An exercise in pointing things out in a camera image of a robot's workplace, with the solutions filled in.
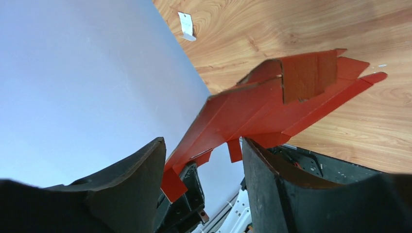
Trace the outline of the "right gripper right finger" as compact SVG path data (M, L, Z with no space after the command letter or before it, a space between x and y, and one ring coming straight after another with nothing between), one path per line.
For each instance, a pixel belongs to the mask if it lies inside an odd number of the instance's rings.
M334 183L242 142L245 182L256 233L409 233L412 177L382 172Z

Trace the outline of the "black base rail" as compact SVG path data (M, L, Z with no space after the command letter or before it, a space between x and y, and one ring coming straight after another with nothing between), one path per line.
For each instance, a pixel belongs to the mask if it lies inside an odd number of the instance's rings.
M268 148L268 151L281 156L303 171L339 184L359 182L381 173L381 171L372 168L289 144Z

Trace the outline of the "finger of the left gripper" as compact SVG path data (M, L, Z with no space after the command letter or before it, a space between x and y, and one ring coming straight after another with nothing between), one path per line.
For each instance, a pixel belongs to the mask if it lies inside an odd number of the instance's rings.
M190 233L199 224L204 225L209 220L204 211L205 196L197 165L187 164L180 173L180 178L188 191L174 203L169 202L163 193L160 194L154 219L155 233Z

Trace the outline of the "red paper box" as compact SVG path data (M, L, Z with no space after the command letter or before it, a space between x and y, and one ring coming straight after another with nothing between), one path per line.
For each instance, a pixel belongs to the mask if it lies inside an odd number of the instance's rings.
M161 189L175 202L187 187L179 178L185 165L201 166L227 144L231 162L242 159L240 138L271 148L287 143L342 104L387 78L363 76L368 62L343 56L344 49L268 59L235 86L209 96L167 159Z

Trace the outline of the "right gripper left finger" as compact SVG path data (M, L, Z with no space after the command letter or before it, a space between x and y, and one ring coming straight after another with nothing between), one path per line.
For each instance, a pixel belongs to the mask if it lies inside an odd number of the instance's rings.
M3 233L151 233L166 156L163 137L69 185L0 182Z

